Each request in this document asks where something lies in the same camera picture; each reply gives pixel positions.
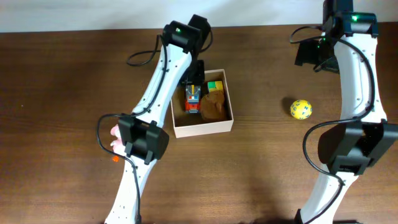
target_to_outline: patterned ball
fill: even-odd
[[[312,114],[312,106],[307,100],[296,100],[290,107],[290,114],[295,119],[307,119]]]

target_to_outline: white background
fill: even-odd
[[[398,21],[398,0],[354,0],[354,10]],[[192,14],[213,27],[322,23],[323,0],[0,0],[0,32],[163,28]]]

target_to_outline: open box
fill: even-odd
[[[220,122],[209,123],[204,121],[200,114],[185,113],[185,87],[177,87],[171,100],[173,127],[176,138],[231,131],[234,117],[231,101],[229,100],[225,71],[223,69],[205,71],[205,86],[207,86],[208,82],[220,80],[223,81],[225,110],[227,112],[227,120]]]

